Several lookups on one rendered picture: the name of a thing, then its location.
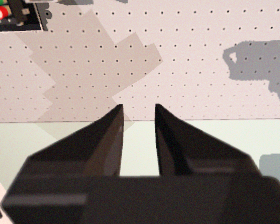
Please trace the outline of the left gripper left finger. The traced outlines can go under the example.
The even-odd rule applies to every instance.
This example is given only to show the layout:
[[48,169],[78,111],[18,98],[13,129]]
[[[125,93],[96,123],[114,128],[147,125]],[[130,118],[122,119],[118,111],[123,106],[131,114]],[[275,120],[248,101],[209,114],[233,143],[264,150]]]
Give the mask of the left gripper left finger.
[[118,104],[99,120],[28,156],[16,177],[81,173],[120,176],[123,135],[123,104]]

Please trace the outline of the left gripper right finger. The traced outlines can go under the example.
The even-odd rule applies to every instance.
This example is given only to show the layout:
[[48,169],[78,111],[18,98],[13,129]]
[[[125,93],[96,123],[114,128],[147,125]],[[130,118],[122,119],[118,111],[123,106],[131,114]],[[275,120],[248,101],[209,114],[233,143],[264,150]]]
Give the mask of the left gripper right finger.
[[155,140],[159,176],[174,171],[183,176],[263,176],[249,154],[177,118],[159,103]]

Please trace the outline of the black vial rack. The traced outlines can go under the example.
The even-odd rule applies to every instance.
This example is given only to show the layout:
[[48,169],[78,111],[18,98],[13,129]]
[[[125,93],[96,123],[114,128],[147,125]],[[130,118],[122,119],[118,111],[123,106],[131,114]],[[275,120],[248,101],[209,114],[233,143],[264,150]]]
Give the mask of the black vial rack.
[[19,24],[27,20],[26,14],[22,12],[24,8],[21,0],[7,0],[7,4],[4,5],[9,5],[12,15],[0,19],[0,25]]

